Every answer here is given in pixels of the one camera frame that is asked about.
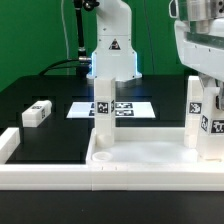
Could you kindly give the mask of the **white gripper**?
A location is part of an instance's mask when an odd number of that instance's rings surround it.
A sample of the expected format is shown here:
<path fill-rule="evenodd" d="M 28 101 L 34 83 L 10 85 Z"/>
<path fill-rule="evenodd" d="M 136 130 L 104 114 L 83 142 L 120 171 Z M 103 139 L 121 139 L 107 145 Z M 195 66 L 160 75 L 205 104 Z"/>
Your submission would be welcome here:
<path fill-rule="evenodd" d="M 206 35 L 191 33 L 188 24 L 178 20 L 174 29 L 181 63 L 200 72 L 203 89 L 219 89 L 216 108 L 224 111 L 224 18 L 214 20 Z"/>

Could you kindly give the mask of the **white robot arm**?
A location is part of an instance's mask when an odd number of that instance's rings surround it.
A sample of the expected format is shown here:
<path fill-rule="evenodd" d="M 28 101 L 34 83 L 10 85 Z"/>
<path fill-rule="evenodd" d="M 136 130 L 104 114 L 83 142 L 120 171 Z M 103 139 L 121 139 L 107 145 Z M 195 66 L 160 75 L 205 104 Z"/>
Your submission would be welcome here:
<path fill-rule="evenodd" d="M 84 0 L 83 7 L 97 17 L 90 77 L 114 77 L 118 82 L 139 78 L 130 7 L 122 0 Z M 216 81 L 216 106 L 224 110 L 224 0 L 171 0 L 169 14 L 175 20 L 181 63 L 198 71 L 202 81 Z"/>

